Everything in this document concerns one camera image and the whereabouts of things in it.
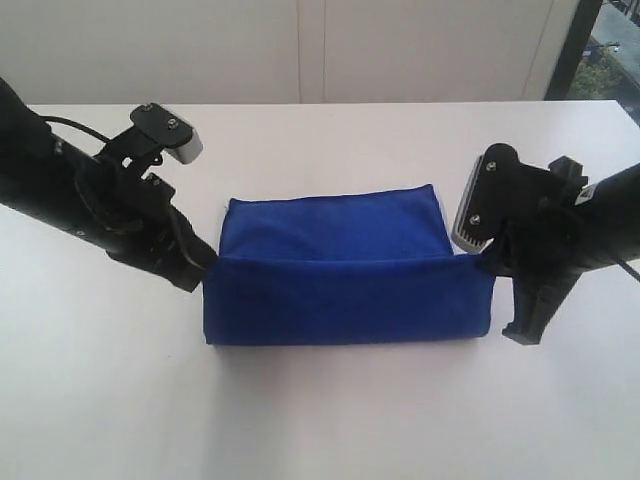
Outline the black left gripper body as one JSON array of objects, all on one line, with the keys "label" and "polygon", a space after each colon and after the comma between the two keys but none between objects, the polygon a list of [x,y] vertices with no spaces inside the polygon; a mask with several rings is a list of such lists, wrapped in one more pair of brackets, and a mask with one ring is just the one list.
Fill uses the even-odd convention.
[{"label": "black left gripper body", "polygon": [[146,172],[137,177],[105,156],[78,149],[66,149],[64,159],[73,169],[65,233],[159,277],[159,267],[172,259],[218,258],[172,205],[175,189],[159,176]]}]

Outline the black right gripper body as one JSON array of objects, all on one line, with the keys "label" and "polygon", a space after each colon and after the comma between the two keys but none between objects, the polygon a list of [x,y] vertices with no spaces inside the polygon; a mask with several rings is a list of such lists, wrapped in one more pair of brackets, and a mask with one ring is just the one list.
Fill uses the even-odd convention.
[{"label": "black right gripper body", "polygon": [[583,188],[573,201],[501,228],[492,244],[510,247],[510,278],[580,276],[605,266],[605,243],[595,223],[578,211]]}]

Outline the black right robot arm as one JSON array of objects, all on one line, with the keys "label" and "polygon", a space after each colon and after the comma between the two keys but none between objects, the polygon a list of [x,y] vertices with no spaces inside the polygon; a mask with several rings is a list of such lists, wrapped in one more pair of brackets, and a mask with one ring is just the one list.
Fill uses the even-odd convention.
[{"label": "black right robot arm", "polygon": [[549,171],[521,169],[531,183],[531,202],[503,215],[483,265],[513,283],[514,318],[505,337],[537,345],[544,330],[579,278],[590,271],[620,266],[633,278],[639,257],[639,168],[625,169],[597,184],[559,172],[566,158]]}]

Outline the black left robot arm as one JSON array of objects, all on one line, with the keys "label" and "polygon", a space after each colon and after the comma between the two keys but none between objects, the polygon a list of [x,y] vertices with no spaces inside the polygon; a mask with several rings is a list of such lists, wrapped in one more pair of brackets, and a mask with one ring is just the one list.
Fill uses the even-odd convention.
[{"label": "black left robot arm", "polygon": [[1,84],[2,204],[194,291],[218,255],[173,205],[174,188],[148,170],[164,153],[193,162],[203,151],[195,128],[160,104],[143,104],[129,128],[89,155],[53,132],[56,120]]}]

